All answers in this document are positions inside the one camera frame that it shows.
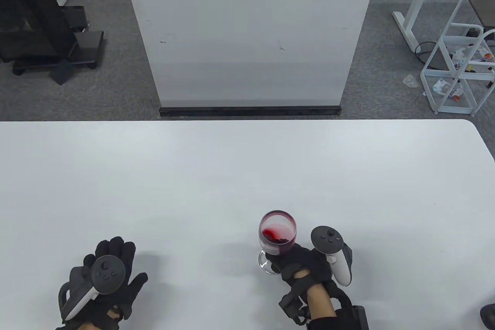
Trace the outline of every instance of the white vr controller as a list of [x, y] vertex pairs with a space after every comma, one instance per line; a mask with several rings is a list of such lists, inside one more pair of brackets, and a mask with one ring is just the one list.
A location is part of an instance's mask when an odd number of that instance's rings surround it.
[[113, 255], [104, 255], [95, 261], [87, 274], [86, 267], [74, 267], [58, 293], [58, 305], [62, 321], [72, 320], [90, 301], [98, 295], [109, 295], [124, 282], [124, 263]]
[[316, 227], [311, 232], [311, 242], [316, 250], [327, 256], [335, 280], [342, 286], [349, 286], [352, 281], [352, 250], [341, 234], [331, 227]]

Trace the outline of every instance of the trash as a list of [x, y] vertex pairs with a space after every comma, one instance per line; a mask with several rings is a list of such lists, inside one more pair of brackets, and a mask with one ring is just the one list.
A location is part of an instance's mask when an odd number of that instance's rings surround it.
[[409, 86], [411, 88], [419, 87], [418, 81], [416, 81], [414, 76], [411, 74], [409, 74], [405, 77], [405, 79], [403, 80], [403, 84], [406, 84], [407, 86]]
[[483, 58], [487, 58], [487, 59], [493, 58], [492, 52], [481, 45], [478, 47], [477, 51], [478, 51], [478, 53], [480, 53], [480, 55]]
[[452, 62], [454, 63], [454, 68], [458, 70], [461, 65], [465, 62], [464, 51], [468, 48], [457, 49], [452, 52]]
[[[451, 88], [451, 84], [445, 81], [444, 79], [442, 79], [441, 77], [435, 83], [435, 85], [433, 85], [433, 91], [440, 95], [445, 95], [450, 88]], [[458, 102], [463, 93], [464, 93], [463, 88], [458, 87], [449, 94], [449, 99]]]

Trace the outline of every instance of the glass base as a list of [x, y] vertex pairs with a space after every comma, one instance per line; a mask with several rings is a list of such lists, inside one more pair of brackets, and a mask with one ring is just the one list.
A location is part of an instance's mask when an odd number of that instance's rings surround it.
[[263, 270], [263, 272], [268, 273], [269, 275], [279, 275], [279, 273], [274, 272], [272, 270], [272, 264], [265, 256], [265, 251], [261, 250], [258, 255], [258, 264], [259, 267]]

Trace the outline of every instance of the gray carpet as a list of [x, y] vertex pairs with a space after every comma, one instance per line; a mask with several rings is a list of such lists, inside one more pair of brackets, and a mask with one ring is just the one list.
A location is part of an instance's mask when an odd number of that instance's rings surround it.
[[105, 31], [97, 70], [58, 86], [47, 72], [12, 74], [0, 65], [0, 120], [154, 120], [160, 107], [131, 0], [69, 0], [84, 5], [91, 29]]
[[[495, 154], [495, 95], [474, 118], [438, 114], [430, 109], [422, 87], [409, 88], [403, 79], [419, 81], [422, 65], [410, 52], [391, 17], [405, 13], [411, 0], [371, 0], [342, 98], [342, 119], [465, 118], [478, 128]], [[458, 0], [427, 0], [414, 32], [421, 41], [436, 41]], [[69, 0], [84, 5], [92, 29], [106, 32], [103, 65], [82, 70], [60, 87], [47, 73], [12, 75], [0, 65], [0, 120], [154, 120], [159, 99], [131, 0]]]

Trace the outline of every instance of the black baseboard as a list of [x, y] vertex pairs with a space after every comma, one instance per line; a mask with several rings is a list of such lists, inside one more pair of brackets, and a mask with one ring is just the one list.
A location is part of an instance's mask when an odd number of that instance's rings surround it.
[[341, 106], [161, 107], [161, 117], [339, 116]]

